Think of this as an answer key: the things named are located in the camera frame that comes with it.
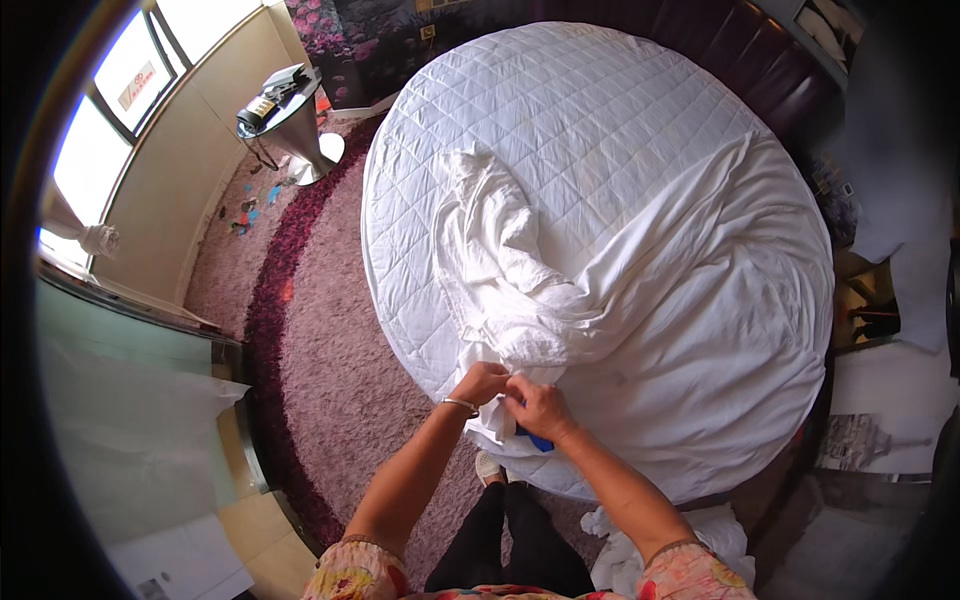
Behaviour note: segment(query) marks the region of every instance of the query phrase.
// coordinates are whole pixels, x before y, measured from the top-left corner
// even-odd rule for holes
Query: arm
[[[550,440],[582,472],[613,522],[640,551],[643,561],[674,541],[696,541],[689,523],[657,486],[614,456],[566,410],[564,395],[552,385],[536,385],[523,375],[507,382],[507,410],[528,431]]]
[[[510,376],[496,363],[476,363],[449,397],[482,406],[506,392]],[[410,532],[440,483],[470,410],[453,403],[437,406],[413,439],[376,473],[346,535],[375,540],[403,560]]]

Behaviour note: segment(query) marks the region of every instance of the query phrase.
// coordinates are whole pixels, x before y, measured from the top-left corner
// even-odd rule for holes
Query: glass panel
[[[83,270],[86,270],[86,263],[90,258],[90,255],[84,252],[84,249],[80,247],[80,242],[77,240],[64,240],[62,237],[57,237],[50,231],[46,229],[40,230],[40,244],[46,246],[50,252],[52,252],[58,262],[61,260],[72,262]]]
[[[260,0],[157,0],[183,52],[196,64]]]
[[[133,131],[170,74],[156,51],[143,12],[133,17],[93,76],[113,113]]]
[[[54,167],[60,192],[84,225],[100,223],[130,151],[127,141],[84,96]]]

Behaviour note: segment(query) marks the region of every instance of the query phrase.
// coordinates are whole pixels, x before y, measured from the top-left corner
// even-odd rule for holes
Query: white shoe
[[[477,477],[480,478],[480,483],[483,484],[484,488],[487,487],[487,482],[484,479],[500,472],[500,465],[485,450],[477,452],[477,457],[473,459],[473,465],[476,467]]]
[[[520,477],[519,475],[517,475],[517,474],[514,473],[513,471],[509,470],[508,468],[507,468],[507,469],[504,469],[504,470],[507,471],[507,483],[514,483],[515,481],[518,481],[518,482],[520,482],[520,483],[522,483],[522,484],[526,484],[526,483],[527,483],[527,481],[526,481],[523,477]]]

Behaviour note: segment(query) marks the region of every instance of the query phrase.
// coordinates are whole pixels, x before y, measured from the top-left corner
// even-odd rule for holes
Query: headboard
[[[840,87],[767,14],[744,0],[532,0],[534,21],[575,21],[646,37],[693,60],[780,139]]]

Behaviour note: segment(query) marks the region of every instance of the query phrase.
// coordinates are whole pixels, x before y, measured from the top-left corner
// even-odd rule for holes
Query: blue cloth
[[[553,442],[545,440],[544,438],[538,438],[534,434],[530,433],[523,428],[523,425],[520,423],[516,424],[516,434],[518,436],[530,436],[530,441],[533,443],[534,447],[540,452],[549,452],[554,448]]]

